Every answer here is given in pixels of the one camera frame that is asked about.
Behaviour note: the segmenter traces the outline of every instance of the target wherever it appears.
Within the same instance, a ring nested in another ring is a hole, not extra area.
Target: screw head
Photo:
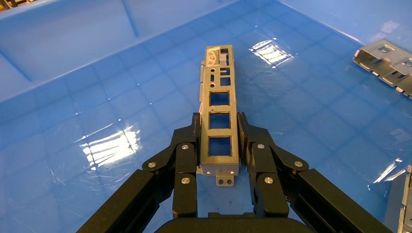
[[[302,162],[300,162],[300,161],[296,161],[296,162],[295,162],[295,166],[297,166],[297,167],[301,167],[301,166],[303,166],[303,163],[302,163]]]
[[[265,183],[273,183],[273,179],[270,177],[265,178]]]
[[[190,179],[189,179],[188,177],[184,177],[184,178],[182,179],[182,183],[183,183],[183,184],[188,184],[188,183],[190,183]]]

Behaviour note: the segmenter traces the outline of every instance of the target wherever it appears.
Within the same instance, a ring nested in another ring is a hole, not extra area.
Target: sheet metal part
[[[233,47],[231,45],[206,48],[205,60],[201,65],[200,110],[201,143],[200,165],[197,173],[216,176],[217,186],[233,186],[234,177],[240,169],[237,109],[235,93],[235,68]],[[227,102],[214,105],[215,95],[222,94]],[[229,123],[225,128],[211,128],[212,115],[228,115]],[[228,139],[230,152],[211,154],[210,141]]]
[[[408,166],[408,175],[405,179],[405,188],[403,190],[402,208],[399,214],[399,226],[397,233],[412,232],[412,190],[411,190],[411,173],[412,166]]]
[[[353,61],[412,99],[412,54],[380,40],[355,53]]]

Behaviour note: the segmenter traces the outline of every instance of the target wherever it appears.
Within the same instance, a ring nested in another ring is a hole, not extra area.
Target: blue plastic bin
[[[238,111],[383,221],[411,164],[412,101],[352,58],[381,38],[412,51],[411,6],[40,0],[1,12],[0,232],[79,229],[190,124],[200,61],[219,44],[234,46]],[[244,171],[231,188],[197,183],[199,216],[253,209]],[[145,232],[172,219],[171,202]]]

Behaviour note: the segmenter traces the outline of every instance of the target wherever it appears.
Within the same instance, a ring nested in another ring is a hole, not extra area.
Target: bin floor
[[[0,125],[0,232],[76,231],[190,124],[205,48],[221,44],[238,111],[383,220],[411,163],[412,101],[353,63],[361,44],[281,3],[238,1],[2,103],[33,108]],[[252,211],[248,185],[246,172],[231,188],[199,176],[199,216]],[[172,199],[146,232],[170,219]]]

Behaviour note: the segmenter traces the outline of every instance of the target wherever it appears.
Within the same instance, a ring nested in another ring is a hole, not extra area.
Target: square cutout
[[[210,137],[209,156],[232,156],[230,137]]]
[[[211,92],[210,106],[229,105],[229,92]]]
[[[392,49],[386,46],[380,47],[378,50],[381,51],[382,53],[389,53],[392,51]]]
[[[229,113],[210,113],[209,114],[210,129],[230,129],[230,114]]]
[[[230,86],[230,77],[221,77],[220,86]]]
[[[230,75],[230,68],[220,68],[220,75]]]
[[[412,68],[412,60],[406,60],[402,63],[404,66]]]

